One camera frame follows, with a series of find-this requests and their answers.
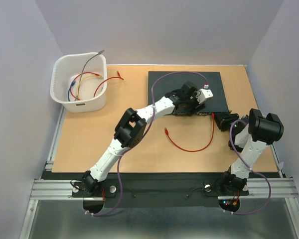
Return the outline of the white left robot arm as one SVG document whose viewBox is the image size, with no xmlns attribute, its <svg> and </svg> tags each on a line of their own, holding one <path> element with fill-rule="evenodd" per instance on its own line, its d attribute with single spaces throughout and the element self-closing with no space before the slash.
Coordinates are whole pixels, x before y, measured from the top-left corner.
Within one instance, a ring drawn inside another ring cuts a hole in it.
<svg viewBox="0 0 299 239">
<path fill-rule="evenodd" d="M 205 108 L 205 101 L 212 98 L 213 93 L 207 86 L 199 89 L 187 81 L 180 89 L 165 94 L 151 105 L 133 110 L 127 109 L 115 127 L 114 138 L 97 163 L 82 175 L 84 191 L 89 196 L 100 193 L 101 184 L 110 169 L 125 152 L 137 146 L 154 120 L 169 115 L 177 110 L 184 110 L 191 116 Z"/>
</svg>

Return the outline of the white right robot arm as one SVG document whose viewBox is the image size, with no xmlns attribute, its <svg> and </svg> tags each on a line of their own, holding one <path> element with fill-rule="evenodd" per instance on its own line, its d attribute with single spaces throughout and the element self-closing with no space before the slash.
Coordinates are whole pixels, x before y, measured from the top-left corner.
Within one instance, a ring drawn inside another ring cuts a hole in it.
<svg viewBox="0 0 299 239">
<path fill-rule="evenodd" d="M 284 126 L 277 114 L 263 116 L 260 110 L 250 109 L 249 114 L 217 113 L 216 123 L 222 131 L 229 131 L 228 146 L 238 159 L 224 172 L 219 188 L 224 194 L 247 190 L 247 179 L 266 148 L 279 141 Z"/>
</svg>

